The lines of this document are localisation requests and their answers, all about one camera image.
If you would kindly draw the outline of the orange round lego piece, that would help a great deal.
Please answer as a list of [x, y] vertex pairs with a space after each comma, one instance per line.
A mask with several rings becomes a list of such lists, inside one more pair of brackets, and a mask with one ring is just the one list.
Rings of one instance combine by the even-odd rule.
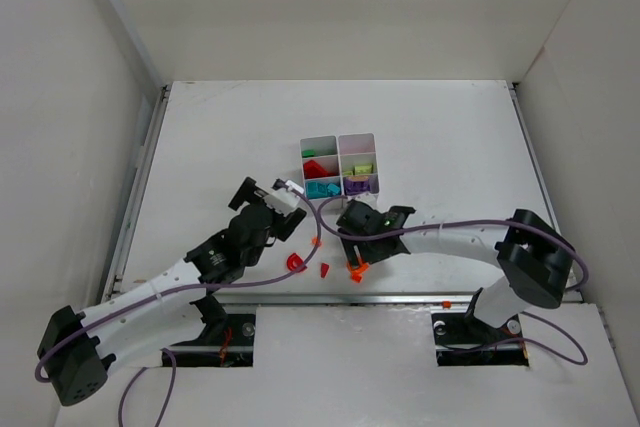
[[355, 283], [360, 283], [363, 280], [364, 273], [368, 268], [369, 265], [367, 263], [359, 263], [358, 265], [347, 263], [347, 270], [349, 272], [350, 279]]

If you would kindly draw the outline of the teal curved lego brick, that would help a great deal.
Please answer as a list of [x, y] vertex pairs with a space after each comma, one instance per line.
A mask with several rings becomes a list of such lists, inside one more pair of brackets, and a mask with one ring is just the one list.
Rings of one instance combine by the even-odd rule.
[[305, 184], [305, 192], [309, 199], [322, 199], [330, 196], [328, 184], [316, 180], [310, 180]]

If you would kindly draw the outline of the purple lego brick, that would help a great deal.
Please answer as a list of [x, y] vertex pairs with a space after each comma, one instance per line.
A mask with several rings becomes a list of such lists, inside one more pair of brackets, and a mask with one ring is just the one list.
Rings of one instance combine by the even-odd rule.
[[347, 196], [356, 196], [372, 191], [370, 175], [346, 176], [343, 179], [344, 192]]

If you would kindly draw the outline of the teal square lego brick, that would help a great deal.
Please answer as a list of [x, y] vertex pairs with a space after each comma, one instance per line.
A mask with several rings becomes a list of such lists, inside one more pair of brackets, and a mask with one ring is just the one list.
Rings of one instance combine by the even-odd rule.
[[326, 191], [330, 197], [339, 196], [341, 194], [341, 188], [338, 184], [328, 184]]

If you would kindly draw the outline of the red horseshoe lego piece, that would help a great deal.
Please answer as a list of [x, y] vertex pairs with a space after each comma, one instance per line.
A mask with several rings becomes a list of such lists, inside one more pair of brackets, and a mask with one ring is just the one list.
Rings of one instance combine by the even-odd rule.
[[292, 253], [286, 260], [286, 267], [289, 272], [301, 273], [306, 270], [306, 263], [297, 253]]

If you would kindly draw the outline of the light green curved lego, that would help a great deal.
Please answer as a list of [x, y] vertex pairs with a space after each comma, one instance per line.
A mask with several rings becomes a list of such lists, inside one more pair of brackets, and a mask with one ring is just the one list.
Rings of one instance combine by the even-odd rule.
[[375, 165], [369, 164], [357, 164], [353, 167], [353, 174], [355, 176], [372, 175], [375, 173]]

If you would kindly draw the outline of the red arch duplo brick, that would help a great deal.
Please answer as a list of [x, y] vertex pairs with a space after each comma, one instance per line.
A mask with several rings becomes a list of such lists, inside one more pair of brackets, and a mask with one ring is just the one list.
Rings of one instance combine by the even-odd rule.
[[309, 160], [303, 163], [303, 174], [306, 180], [335, 176], [335, 173], [323, 167], [316, 160]]

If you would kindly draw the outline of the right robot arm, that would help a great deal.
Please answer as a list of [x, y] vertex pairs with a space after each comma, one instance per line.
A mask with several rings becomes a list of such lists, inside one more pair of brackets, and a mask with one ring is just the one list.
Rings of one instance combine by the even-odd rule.
[[573, 247], [532, 211], [505, 221], [430, 222], [407, 206], [380, 212], [351, 200], [336, 221], [348, 263], [375, 264], [398, 255], [440, 254], [478, 261], [501, 277], [474, 294], [467, 315], [493, 328], [530, 307], [560, 307]]

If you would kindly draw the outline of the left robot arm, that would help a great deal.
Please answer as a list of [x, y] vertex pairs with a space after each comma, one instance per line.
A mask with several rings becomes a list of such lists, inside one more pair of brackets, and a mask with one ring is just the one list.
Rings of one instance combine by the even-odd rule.
[[262, 189], [246, 178], [229, 203], [235, 214], [228, 225], [166, 271], [101, 304], [53, 313], [37, 349], [36, 380], [51, 385], [61, 405], [73, 406], [140, 357], [216, 336], [227, 314], [215, 292], [293, 234], [306, 217], [303, 199], [293, 181]]

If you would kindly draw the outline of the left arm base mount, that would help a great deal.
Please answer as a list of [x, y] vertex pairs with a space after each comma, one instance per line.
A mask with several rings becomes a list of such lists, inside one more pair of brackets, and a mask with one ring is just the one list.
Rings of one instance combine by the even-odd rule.
[[245, 368], [254, 362], [256, 309], [231, 306], [228, 311], [213, 295], [195, 303], [199, 334], [169, 347], [176, 366], [184, 368]]

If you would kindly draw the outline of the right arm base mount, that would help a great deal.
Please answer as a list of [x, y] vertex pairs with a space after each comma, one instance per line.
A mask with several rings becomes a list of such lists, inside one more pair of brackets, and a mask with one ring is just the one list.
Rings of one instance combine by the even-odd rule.
[[517, 315], [501, 327], [478, 320], [477, 292], [464, 311], [442, 308], [431, 314], [435, 356], [439, 367], [528, 366]]

